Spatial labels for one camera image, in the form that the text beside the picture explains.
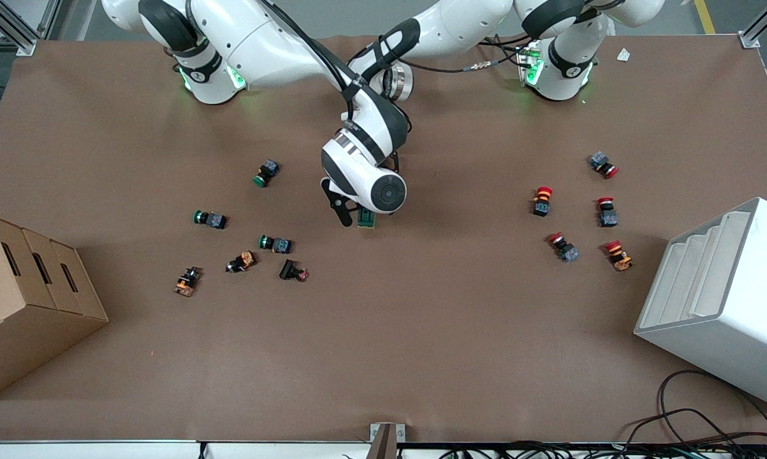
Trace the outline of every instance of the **white plastic bin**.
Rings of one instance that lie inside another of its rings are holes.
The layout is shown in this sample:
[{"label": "white plastic bin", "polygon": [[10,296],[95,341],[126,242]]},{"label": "white plastic bin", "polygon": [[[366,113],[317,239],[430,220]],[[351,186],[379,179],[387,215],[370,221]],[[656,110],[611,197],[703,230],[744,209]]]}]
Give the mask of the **white plastic bin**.
[{"label": "white plastic bin", "polygon": [[767,201],[669,241],[634,333],[767,402]]}]

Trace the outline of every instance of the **yellow floor line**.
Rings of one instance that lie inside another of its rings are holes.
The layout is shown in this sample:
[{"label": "yellow floor line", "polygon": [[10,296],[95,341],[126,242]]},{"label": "yellow floor line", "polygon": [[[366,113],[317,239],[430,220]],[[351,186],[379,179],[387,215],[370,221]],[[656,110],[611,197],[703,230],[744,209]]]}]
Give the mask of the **yellow floor line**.
[{"label": "yellow floor line", "polygon": [[706,9],[706,2],[704,0],[695,0],[695,9],[698,10],[698,15],[701,17],[704,34],[715,34],[715,26],[712,24],[709,10]]}]

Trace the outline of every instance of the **metal clamp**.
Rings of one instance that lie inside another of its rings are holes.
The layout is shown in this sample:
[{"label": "metal clamp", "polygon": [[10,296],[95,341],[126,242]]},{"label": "metal clamp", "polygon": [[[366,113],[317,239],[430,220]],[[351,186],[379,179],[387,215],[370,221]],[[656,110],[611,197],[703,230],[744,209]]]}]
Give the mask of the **metal clamp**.
[{"label": "metal clamp", "polygon": [[33,55],[37,40],[41,38],[37,31],[25,23],[3,0],[0,0],[0,32],[18,47],[19,56]]},{"label": "metal clamp", "polygon": [[396,433],[396,439],[397,442],[404,442],[406,441],[406,424],[396,424],[393,422],[375,422],[374,424],[369,424],[369,441],[374,442],[375,436],[377,435],[378,431],[381,429],[381,425],[391,425],[395,427],[395,433]]},{"label": "metal clamp", "polygon": [[758,37],[767,29],[767,6],[757,15],[746,30],[738,31],[738,37],[743,49],[759,48]]}]

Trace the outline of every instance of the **white paper scrap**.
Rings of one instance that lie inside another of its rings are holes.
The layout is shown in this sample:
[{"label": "white paper scrap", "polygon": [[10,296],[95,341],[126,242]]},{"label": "white paper scrap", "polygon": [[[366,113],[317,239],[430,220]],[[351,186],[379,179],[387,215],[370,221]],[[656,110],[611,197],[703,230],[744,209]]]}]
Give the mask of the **white paper scrap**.
[{"label": "white paper scrap", "polygon": [[622,48],[622,52],[618,53],[618,57],[616,59],[622,62],[630,61],[630,52],[627,50],[627,48]]}]

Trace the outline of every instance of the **box handle hole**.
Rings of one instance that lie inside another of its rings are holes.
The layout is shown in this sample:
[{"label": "box handle hole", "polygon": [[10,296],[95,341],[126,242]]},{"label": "box handle hole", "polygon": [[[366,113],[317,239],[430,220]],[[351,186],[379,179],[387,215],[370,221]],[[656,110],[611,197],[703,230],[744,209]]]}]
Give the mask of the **box handle hole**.
[{"label": "box handle hole", "polygon": [[40,259],[40,254],[37,253],[31,253],[31,255],[34,258],[34,264],[37,265],[37,268],[40,270],[40,277],[43,278],[43,282],[46,282],[46,284],[51,284],[52,279],[48,276],[48,271],[46,271],[46,265],[43,264],[43,260]]},{"label": "box handle hole", "polygon": [[10,246],[8,246],[5,243],[1,243],[1,246],[4,247],[4,253],[6,254],[7,261],[10,262],[10,268],[12,268],[12,273],[20,277],[21,272],[18,270],[18,264],[15,263],[14,256],[12,256],[12,251],[10,250]]},{"label": "box handle hole", "polygon": [[63,273],[66,274],[66,280],[69,281],[69,287],[71,287],[71,291],[74,291],[74,293],[77,293],[77,285],[75,285],[75,280],[71,278],[71,273],[69,273],[69,267],[60,264],[60,267],[63,268]]}]

